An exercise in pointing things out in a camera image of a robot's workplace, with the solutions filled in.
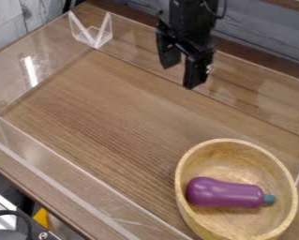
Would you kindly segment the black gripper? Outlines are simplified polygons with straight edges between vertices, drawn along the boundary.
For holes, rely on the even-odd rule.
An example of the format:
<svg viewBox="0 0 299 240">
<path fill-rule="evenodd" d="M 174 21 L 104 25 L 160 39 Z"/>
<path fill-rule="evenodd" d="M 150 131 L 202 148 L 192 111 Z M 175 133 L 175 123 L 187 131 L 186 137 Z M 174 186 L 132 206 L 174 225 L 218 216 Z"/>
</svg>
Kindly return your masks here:
<svg viewBox="0 0 299 240">
<path fill-rule="evenodd" d="M 219 0 L 158 0 L 156 48 L 163 68 L 186 56 L 183 86 L 207 81 L 214 46 L 210 32 L 219 20 Z"/>
</svg>

